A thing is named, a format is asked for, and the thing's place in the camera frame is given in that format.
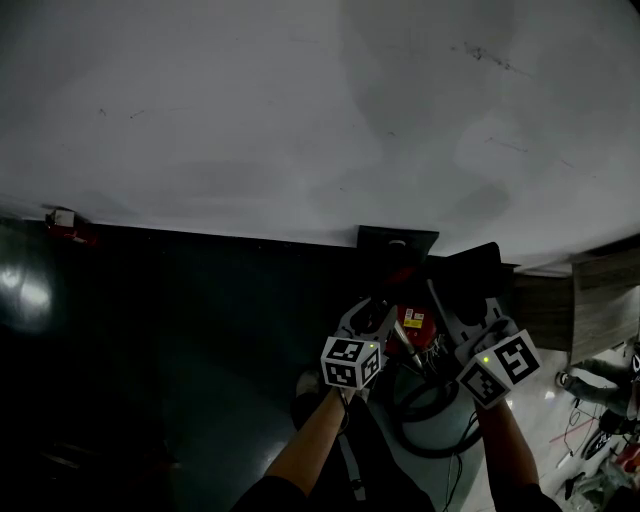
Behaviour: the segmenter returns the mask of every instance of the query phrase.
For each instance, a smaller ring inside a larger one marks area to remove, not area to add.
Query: shoe
[[[565,500],[568,500],[569,498],[571,498],[571,496],[573,495],[573,488],[575,487],[576,482],[580,480],[583,476],[585,476],[584,472],[579,473],[573,478],[569,478],[569,480],[567,480],[564,483],[564,499]]]
[[[298,378],[296,383],[296,396],[305,393],[320,393],[320,372],[316,370],[307,370]]]
[[[559,388],[564,388],[565,384],[569,380],[569,374],[566,372],[558,372],[556,373],[556,386]]]

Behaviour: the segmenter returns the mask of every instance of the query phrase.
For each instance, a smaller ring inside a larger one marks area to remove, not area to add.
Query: forearm
[[[494,500],[514,489],[538,484],[533,454],[507,403],[503,400],[490,410],[476,406],[476,410]]]
[[[353,391],[345,390],[345,395],[350,401]],[[344,405],[338,390],[333,388],[271,463],[265,476],[284,478],[308,496],[329,456],[343,418]]]

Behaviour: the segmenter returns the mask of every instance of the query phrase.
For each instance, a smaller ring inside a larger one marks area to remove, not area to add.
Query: red object
[[[424,352],[436,337],[437,331],[434,316],[433,313],[427,308],[410,306],[408,307],[403,304],[399,304],[398,321],[403,324],[409,341],[411,341],[411,344],[416,348],[418,352]],[[412,321],[414,322],[413,325],[417,325],[416,322],[418,321],[421,322],[422,325],[420,327],[412,327]],[[405,348],[398,340],[396,340],[392,336],[391,339],[387,342],[387,349],[385,350],[385,352],[398,355],[403,354],[405,352]]]
[[[90,225],[80,219],[77,215],[73,217],[73,226],[62,226],[56,223],[56,211],[45,216],[45,224],[49,228],[49,234],[55,238],[67,238],[74,242],[95,247],[98,243],[98,236],[93,232]]]

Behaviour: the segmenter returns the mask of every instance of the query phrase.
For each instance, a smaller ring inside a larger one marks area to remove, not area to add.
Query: black cable
[[[597,413],[597,411],[598,411],[598,407],[599,407],[599,405],[598,405],[598,404],[596,404],[596,406],[593,408],[593,414],[596,414],[596,415],[598,414],[598,413]],[[592,421],[592,422],[589,424],[589,430],[587,430],[587,435],[586,435],[586,436],[584,436],[584,439],[583,439],[583,440],[582,440],[582,442],[580,443],[580,446],[578,446],[578,449],[577,449],[577,451],[578,451],[578,452],[580,451],[580,448],[582,448],[582,445],[585,443],[585,441],[586,441],[586,440],[587,440],[587,438],[589,437],[589,434],[591,433],[591,428],[593,427],[593,424],[594,424],[594,423],[595,423],[595,422],[594,422],[594,421]]]
[[[468,437],[466,437],[466,434],[469,432],[469,430],[467,430],[465,437],[461,439],[459,443],[445,448],[424,448],[417,446],[409,440],[404,431],[404,423],[424,421],[440,414],[455,400],[460,387],[455,381],[447,382],[441,378],[433,377],[429,379],[425,377],[424,384],[418,386],[404,397],[399,404],[396,404],[394,391],[399,369],[400,363],[397,360],[389,360],[380,375],[380,388],[382,388],[382,392],[384,393],[384,407],[393,425],[396,438],[405,450],[418,457],[442,459],[450,457],[456,452],[462,453],[468,450],[482,438],[482,433],[480,429],[477,428]],[[411,407],[418,398],[431,390],[436,390],[437,393],[432,403],[422,407]]]
[[[471,416],[469,417],[469,423],[467,424],[467,428],[462,434],[462,437],[460,438],[460,442],[458,443],[458,445],[460,445],[462,441],[464,441],[464,439],[467,437],[467,434],[469,433],[469,430],[471,429],[471,427],[476,421],[478,421],[478,416],[476,412],[473,411],[471,413]],[[451,459],[449,459],[449,472],[451,471],[451,461],[453,460],[453,455],[455,455],[456,458],[458,459],[458,474],[456,476],[456,481],[453,484],[453,488],[451,489],[451,494],[446,496],[447,503],[444,506],[444,509],[442,510],[442,512],[447,512],[449,510],[449,505],[451,505],[451,501],[453,500],[453,495],[456,492],[456,488],[458,487],[458,483],[460,482],[460,477],[462,476],[462,457],[460,457],[460,452],[456,452],[451,455]],[[447,474],[447,494],[448,493],[449,493],[449,474]]]
[[[340,422],[340,430],[338,431],[338,435],[340,435],[349,426],[349,403],[347,402],[347,397],[344,396],[344,390],[342,388],[338,388],[338,395],[340,395],[340,401],[344,406],[344,418]]]

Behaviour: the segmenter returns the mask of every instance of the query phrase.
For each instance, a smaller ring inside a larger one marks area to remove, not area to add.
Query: sleeve
[[[245,492],[231,510],[304,510],[306,503],[304,493],[288,480],[265,476]]]
[[[558,504],[542,494],[540,486],[535,484],[516,489],[500,500],[494,499],[494,504],[496,512],[562,512]]]

